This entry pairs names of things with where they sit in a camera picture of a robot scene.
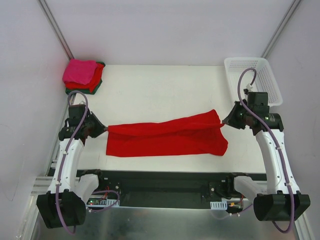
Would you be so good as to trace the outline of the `white plastic basket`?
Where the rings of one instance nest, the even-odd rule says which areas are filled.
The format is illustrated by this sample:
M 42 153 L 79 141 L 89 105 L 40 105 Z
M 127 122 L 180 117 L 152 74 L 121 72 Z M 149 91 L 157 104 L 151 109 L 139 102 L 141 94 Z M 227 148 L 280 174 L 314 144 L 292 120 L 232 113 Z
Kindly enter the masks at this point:
M 238 101 L 238 82 L 242 72 L 248 68 L 254 68 L 257 72 L 255 81 L 253 77 L 255 73 L 248 71 L 240 85 L 241 97 L 245 98 L 243 89 L 248 84 L 252 84 L 253 92 L 267 92 L 268 105 L 271 107 L 280 106 L 283 103 L 283 98 L 275 79 L 269 62 L 262 57 L 227 57 L 224 60 L 224 68 L 229 88 L 231 103 Z

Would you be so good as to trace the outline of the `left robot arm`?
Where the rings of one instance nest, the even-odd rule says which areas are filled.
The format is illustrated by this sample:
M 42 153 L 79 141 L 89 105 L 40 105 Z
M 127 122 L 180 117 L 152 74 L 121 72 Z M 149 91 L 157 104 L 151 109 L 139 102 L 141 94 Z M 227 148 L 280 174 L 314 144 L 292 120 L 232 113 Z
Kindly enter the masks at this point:
M 101 170 L 85 170 L 79 179 L 76 175 L 86 139 L 96 138 L 106 130 L 85 104 L 69 106 L 68 118 L 58 133 L 59 153 L 52 181 L 46 193 L 39 195 L 36 201 L 47 228 L 82 225 L 91 194 L 105 191 Z

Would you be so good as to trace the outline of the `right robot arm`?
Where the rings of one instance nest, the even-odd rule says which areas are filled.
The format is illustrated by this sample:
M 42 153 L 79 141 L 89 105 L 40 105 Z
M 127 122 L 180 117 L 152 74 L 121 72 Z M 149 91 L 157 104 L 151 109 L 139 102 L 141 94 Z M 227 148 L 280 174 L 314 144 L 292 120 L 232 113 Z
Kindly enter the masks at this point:
M 232 198 L 244 195 L 253 204 L 259 221 L 297 220 L 310 206 L 310 197 L 296 183 L 284 144 L 284 126 L 279 114 L 271 113 L 266 92 L 248 92 L 235 101 L 222 121 L 236 129 L 249 127 L 260 147 L 266 171 L 266 187 L 259 186 L 246 173 L 232 173 L 225 193 Z

